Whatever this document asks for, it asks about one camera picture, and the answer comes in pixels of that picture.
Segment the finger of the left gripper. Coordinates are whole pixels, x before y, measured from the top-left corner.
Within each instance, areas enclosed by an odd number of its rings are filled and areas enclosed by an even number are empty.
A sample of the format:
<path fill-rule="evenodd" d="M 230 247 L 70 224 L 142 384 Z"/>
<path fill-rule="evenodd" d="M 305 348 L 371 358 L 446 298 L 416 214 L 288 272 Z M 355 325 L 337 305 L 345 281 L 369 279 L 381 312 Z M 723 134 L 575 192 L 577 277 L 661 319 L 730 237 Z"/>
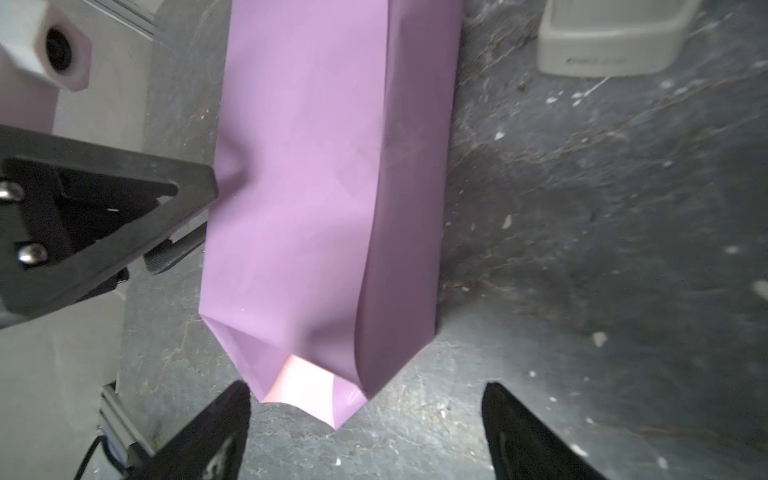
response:
<path fill-rule="evenodd" d="M 2 127 L 2 317 L 114 290 L 217 194 L 208 165 Z"/>
<path fill-rule="evenodd" d="M 158 244 L 143 256 L 147 271 L 158 275 L 170 270 L 205 242 L 206 231 L 203 223 L 177 241 L 168 238 Z"/>

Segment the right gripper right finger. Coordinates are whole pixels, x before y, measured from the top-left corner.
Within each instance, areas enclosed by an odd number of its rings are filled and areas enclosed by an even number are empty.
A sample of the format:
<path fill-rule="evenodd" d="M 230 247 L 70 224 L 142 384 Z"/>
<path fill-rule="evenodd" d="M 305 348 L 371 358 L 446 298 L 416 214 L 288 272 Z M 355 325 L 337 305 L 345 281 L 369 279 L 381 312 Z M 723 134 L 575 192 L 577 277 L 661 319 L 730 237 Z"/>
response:
<path fill-rule="evenodd" d="M 481 415 L 496 479 L 604 479 L 502 384 L 486 385 Z"/>

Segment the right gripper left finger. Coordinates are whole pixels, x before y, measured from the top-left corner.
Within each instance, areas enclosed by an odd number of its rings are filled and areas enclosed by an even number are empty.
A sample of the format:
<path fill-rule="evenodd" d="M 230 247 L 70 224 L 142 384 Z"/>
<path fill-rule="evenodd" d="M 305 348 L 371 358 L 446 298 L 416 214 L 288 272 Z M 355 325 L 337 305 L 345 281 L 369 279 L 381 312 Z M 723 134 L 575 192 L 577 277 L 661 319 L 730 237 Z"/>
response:
<path fill-rule="evenodd" d="M 130 479 L 236 479 L 251 418 L 248 385 L 233 382 Z"/>

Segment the pink wrapping paper sheet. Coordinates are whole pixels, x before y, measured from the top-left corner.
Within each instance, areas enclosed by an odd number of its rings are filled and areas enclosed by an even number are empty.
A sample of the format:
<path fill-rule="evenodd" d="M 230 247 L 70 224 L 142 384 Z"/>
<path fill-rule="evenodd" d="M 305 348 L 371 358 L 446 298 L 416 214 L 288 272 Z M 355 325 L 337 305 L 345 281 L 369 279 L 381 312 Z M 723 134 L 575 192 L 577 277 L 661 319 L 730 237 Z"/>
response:
<path fill-rule="evenodd" d="M 236 1 L 199 312 L 341 427 L 434 337 L 458 1 Z"/>

